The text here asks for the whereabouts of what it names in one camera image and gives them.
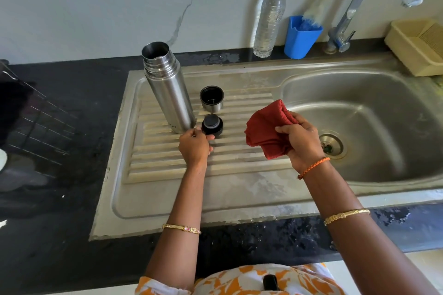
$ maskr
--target black countertop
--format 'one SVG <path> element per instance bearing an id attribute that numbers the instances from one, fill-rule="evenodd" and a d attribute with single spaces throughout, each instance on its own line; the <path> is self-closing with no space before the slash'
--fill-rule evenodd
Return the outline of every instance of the black countertop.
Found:
<path id="1" fill-rule="evenodd" d="M 378 39 L 354 40 L 345 54 L 386 50 Z M 307 57 L 321 54 L 316 45 Z M 260 60 L 246 48 L 176 56 L 182 66 Z M 269 59 L 285 58 L 282 47 L 276 47 Z M 11 66 L 22 80 L 47 96 L 46 108 L 52 107 L 49 100 L 57 106 L 51 112 L 64 110 L 60 117 L 69 119 L 69 124 L 63 121 L 58 132 L 66 131 L 69 138 L 59 135 L 68 142 L 49 150 L 48 134 L 40 140 L 34 130 L 26 139 L 34 148 L 33 154 L 28 149 L 25 155 L 34 160 L 37 171 L 50 176 L 6 184 L 1 179 L 4 172 L 0 173 L 0 221 L 7 220 L 0 228 L 0 294 L 116 286 L 136 283 L 142 275 L 158 233 L 88 241 L 127 73 L 142 68 L 139 56 Z M 43 100 L 35 91 L 20 91 L 17 83 L 0 80 L 0 147 L 23 154 L 8 143 L 23 136 L 17 134 L 23 132 L 17 122 L 31 117 L 33 107 Z M 47 133 L 56 132 L 61 120 L 47 121 L 51 124 L 46 125 Z M 35 128 L 45 125 L 38 122 Z M 409 252 L 443 247 L 442 214 L 443 204 L 435 203 L 375 209 L 372 216 Z M 206 228 L 198 253 L 197 277 L 244 264 L 296 265 L 340 259 L 319 216 Z"/>

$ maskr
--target ridged drainboard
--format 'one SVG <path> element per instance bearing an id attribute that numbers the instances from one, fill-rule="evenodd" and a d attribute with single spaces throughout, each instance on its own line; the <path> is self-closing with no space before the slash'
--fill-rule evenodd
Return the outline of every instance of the ridged drainboard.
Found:
<path id="1" fill-rule="evenodd" d="M 223 119 L 223 133 L 211 141 L 207 176 L 291 168 L 288 158 L 267 160 L 260 147 L 246 144 L 246 122 L 257 110 L 273 102 L 269 92 L 260 90 L 225 91 L 224 107 L 217 114 Z M 197 94 L 191 95 L 192 108 L 201 124 L 208 114 Z M 139 99 L 134 147 L 123 183 L 178 179 L 186 164 L 178 151 L 179 135 L 173 133 L 158 103 Z"/>

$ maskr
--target folded red napkin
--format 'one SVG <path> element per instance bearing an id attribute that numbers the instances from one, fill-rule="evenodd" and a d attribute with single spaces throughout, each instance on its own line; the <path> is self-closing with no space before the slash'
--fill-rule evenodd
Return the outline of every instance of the folded red napkin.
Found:
<path id="1" fill-rule="evenodd" d="M 287 154 L 291 149 L 289 136 L 275 131 L 276 126 L 298 124 L 281 99 L 258 110 L 246 123 L 246 143 L 260 146 L 269 159 Z"/>

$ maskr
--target blue plastic holder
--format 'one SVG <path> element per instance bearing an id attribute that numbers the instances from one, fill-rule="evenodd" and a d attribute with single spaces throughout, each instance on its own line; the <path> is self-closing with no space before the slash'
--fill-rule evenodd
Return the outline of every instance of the blue plastic holder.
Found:
<path id="1" fill-rule="evenodd" d="M 292 59 L 305 57 L 323 31 L 322 26 L 312 31 L 299 31 L 298 28 L 302 23 L 302 18 L 301 15 L 289 17 L 284 53 Z"/>

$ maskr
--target clear plastic bottle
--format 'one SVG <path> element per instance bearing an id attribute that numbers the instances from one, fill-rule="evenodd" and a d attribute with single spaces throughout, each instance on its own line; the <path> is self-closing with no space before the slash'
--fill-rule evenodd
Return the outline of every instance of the clear plastic bottle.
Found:
<path id="1" fill-rule="evenodd" d="M 255 34 L 255 56 L 264 58 L 272 53 L 285 7 L 286 0 L 263 0 Z"/>

